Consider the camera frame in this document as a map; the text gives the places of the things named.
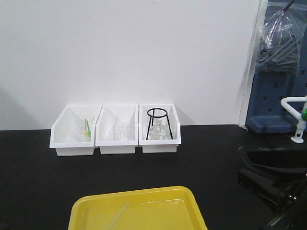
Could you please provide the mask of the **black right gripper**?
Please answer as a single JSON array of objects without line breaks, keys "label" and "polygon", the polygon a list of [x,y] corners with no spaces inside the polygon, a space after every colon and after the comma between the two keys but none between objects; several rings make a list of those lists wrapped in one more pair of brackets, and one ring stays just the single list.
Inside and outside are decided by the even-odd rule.
[{"label": "black right gripper", "polygon": [[252,191],[276,214],[275,220],[295,220],[307,208],[307,169],[245,163],[238,184]]}]

